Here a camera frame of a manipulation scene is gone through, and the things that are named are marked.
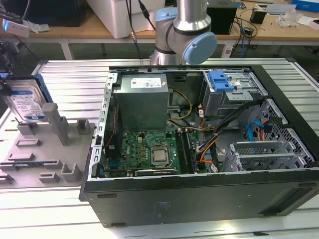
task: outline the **workbench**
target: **workbench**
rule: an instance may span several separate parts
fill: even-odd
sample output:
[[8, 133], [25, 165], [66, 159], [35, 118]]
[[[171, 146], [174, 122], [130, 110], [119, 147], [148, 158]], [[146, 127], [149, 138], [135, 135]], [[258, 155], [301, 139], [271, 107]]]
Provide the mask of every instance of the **workbench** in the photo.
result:
[[[69, 122], [87, 118], [97, 123], [110, 66], [147, 66], [149, 60], [49, 61], [38, 65], [59, 113]], [[214, 66], [261, 65], [319, 135], [319, 85], [296, 62], [285, 58], [209, 59]], [[6, 157], [18, 131], [10, 110], [0, 119], [0, 160]], [[1, 238], [318, 238], [319, 196], [286, 217], [234, 219], [200, 223], [105, 229], [88, 202], [80, 202], [80, 187], [0, 190]], [[213, 212], [216, 205], [207, 204]]]
[[[244, 2], [246, 9], [238, 9], [237, 16], [241, 12], [256, 7], [256, 2]], [[305, 16], [319, 17], [319, 13], [299, 11]], [[250, 19], [252, 11], [244, 12], [241, 17], [245, 20]], [[263, 24], [256, 24], [258, 34], [251, 41], [252, 45], [318, 45], [319, 31], [315, 31], [309, 26], [300, 25], [299, 27], [283, 27], [280, 28], [275, 24], [277, 16], [266, 15]], [[252, 27], [250, 24], [244, 22], [243, 26]], [[1, 29], [0, 35], [3, 39], [18, 42], [12, 35], [4, 34]], [[137, 34], [138, 43], [155, 43], [154, 31], [143, 31]], [[230, 35], [218, 35], [218, 44], [223, 44], [224, 49], [222, 58], [229, 58], [231, 49], [237, 43], [240, 36], [239, 27], [235, 24], [232, 27]], [[74, 59], [70, 44], [72, 43], [100, 43], [102, 53], [106, 54], [106, 43], [133, 43], [131, 37], [114, 39], [108, 29], [103, 25], [99, 18], [92, 12], [88, 11], [85, 20], [80, 27], [51, 27], [51, 31], [43, 33], [31, 33], [29, 39], [23, 39], [25, 42], [34, 43], [59, 43], [62, 47], [66, 60]]]

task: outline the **cpu socket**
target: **cpu socket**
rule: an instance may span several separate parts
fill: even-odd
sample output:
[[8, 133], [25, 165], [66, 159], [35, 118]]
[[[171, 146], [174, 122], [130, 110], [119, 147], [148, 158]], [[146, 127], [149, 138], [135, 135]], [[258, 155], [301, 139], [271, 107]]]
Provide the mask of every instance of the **cpu socket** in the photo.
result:
[[151, 148], [151, 164], [156, 168], [163, 168], [169, 164], [167, 147], [153, 147]]

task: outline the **table leg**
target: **table leg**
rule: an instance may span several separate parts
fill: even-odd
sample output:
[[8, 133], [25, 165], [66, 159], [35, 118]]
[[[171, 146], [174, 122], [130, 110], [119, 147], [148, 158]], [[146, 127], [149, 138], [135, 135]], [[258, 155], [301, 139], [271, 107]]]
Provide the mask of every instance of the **table leg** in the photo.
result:
[[283, 50], [284, 46], [279, 46], [277, 52], [275, 53], [275, 56], [279, 56], [281, 51]]
[[233, 42], [226, 42], [223, 48], [223, 52], [221, 53], [221, 58], [230, 58], [231, 51], [233, 49]]
[[105, 43], [101, 43], [101, 49], [102, 49], [102, 55], [106, 55], [106, 47], [105, 47]]
[[73, 54], [71, 52], [70, 46], [69, 46], [69, 42], [67, 40], [63, 40], [60, 42], [63, 53], [64, 53], [64, 57], [65, 60], [73, 60]]

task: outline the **blue drive bay latch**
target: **blue drive bay latch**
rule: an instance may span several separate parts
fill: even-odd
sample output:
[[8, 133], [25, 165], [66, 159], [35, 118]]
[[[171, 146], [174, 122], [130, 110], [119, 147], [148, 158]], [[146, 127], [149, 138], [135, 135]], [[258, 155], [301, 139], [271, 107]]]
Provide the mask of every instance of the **blue drive bay latch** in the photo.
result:
[[209, 71], [208, 75], [215, 91], [234, 91], [223, 71]]

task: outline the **floor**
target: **floor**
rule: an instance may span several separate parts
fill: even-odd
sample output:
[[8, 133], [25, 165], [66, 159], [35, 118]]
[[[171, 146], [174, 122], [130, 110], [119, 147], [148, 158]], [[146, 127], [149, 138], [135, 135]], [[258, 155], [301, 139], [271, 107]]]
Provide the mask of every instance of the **floor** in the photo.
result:
[[[140, 44], [140, 49], [144, 58], [148, 58], [154, 51], [154, 44]], [[218, 45], [213, 58], [219, 58], [222, 52], [222, 45]], [[64, 59], [62, 49], [59, 44], [54, 43], [36, 43], [30, 44], [30, 50], [39, 59], [60, 60]], [[107, 55], [102, 55], [100, 44], [72, 44], [71, 49], [75, 59], [136, 59], [138, 58], [133, 44], [106, 44]], [[268, 58], [274, 57], [278, 46], [258, 46], [256, 49], [249, 49], [246, 58]], [[37, 65], [37, 60], [25, 50], [22, 46], [20, 54], [16, 56], [20, 63], [23, 57], [23, 63], [28, 65], [21, 67], [15, 60], [14, 66], [19, 74], [30, 74], [32, 68]], [[240, 53], [234, 53], [232, 57], [240, 57]], [[312, 77], [319, 79], [319, 55], [309, 52], [309, 49], [303, 46], [285, 46], [279, 57], [293, 57]], [[6, 105], [0, 99], [0, 116], [6, 110]]]

